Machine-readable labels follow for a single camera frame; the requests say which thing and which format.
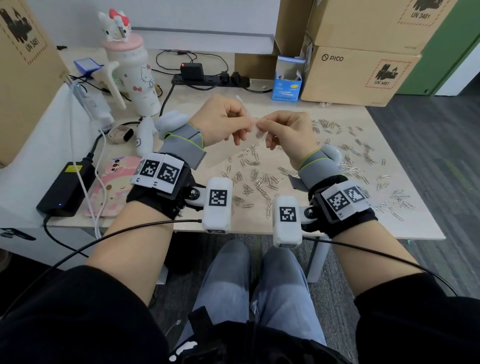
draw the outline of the light blue jeans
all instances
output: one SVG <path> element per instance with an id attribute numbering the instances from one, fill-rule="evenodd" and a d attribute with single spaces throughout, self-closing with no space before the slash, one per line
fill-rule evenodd
<path id="1" fill-rule="evenodd" d="M 249 302 L 250 254 L 238 240 L 225 244 L 205 275 L 192 311 L 205 306 L 212 320 L 246 322 L 249 306 L 260 325 L 326 346 L 307 280 L 289 249 L 270 248 L 262 258 L 260 281 Z M 189 322 L 176 346 L 193 335 Z"/>

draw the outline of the pink bottle lid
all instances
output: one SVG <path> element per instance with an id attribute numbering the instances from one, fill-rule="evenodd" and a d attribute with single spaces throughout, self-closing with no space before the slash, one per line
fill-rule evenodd
<path id="1" fill-rule="evenodd" d="M 110 50 L 112 52 L 127 52 L 129 50 L 134 50 L 141 47 L 144 43 L 144 39 L 135 33 L 130 33 L 128 36 L 128 42 L 124 43 L 122 41 L 103 41 L 103 48 Z"/>

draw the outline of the hand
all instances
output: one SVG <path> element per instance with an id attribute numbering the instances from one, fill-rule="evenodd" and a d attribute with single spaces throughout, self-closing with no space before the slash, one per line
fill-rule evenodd
<path id="1" fill-rule="evenodd" d="M 312 120 L 306 112 L 276 111 L 261 118 L 257 126 L 268 132 L 267 148 L 274 150 L 276 146 L 282 146 L 296 170 L 309 154 L 318 149 Z"/>
<path id="2" fill-rule="evenodd" d="M 247 110 L 239 101 L 216 94 L 203 104 L 189 123 L 202 132 L 204 146 L 228 140 L 230 134 L 239 146 L 240 140 L 247 140 L 254 119 L 247 116 Z"/>

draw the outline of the small blue box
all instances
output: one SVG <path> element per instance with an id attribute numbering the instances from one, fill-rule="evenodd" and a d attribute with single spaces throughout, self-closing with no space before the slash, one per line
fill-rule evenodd
<path id="1" fill-rule="evenodd" d="M 278 56 L 272 100 L 297 102 L 300 95 L 305 60 Z"/>

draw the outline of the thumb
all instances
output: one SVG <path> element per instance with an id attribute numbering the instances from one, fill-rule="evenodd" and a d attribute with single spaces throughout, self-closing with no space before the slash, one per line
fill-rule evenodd
<path id="1" fill-rule="evenodd" d="M 257 122 L 257 126 L 264 132 L 270 132 L 275 134 L 279 138 L 282 138 L 288 130 L 288 126 L 279 124 L 276 121 L 263 119 Z"/>
<path id="2" fill-rule="evenodd" d="M 253 125 L 252 118 L 248 116 L 237 116 L 228 118 L 229 133 L 234 133 L 240 129 L 251 129 Z"/>

